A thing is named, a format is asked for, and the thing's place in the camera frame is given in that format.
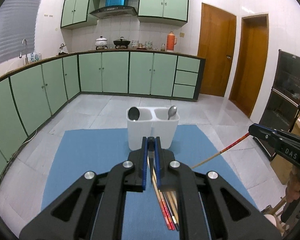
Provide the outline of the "right hand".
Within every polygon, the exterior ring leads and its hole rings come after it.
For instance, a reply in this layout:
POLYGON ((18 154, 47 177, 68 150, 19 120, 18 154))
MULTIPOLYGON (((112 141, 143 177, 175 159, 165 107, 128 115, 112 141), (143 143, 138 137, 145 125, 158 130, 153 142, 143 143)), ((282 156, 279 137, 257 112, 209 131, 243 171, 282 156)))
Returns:
POLYGON ((288 203, 300 198, 300 179, 297 176, 299 172, 300 170, 293 166, 289 174, 289 181, 286 187, 286 201, 288 203))

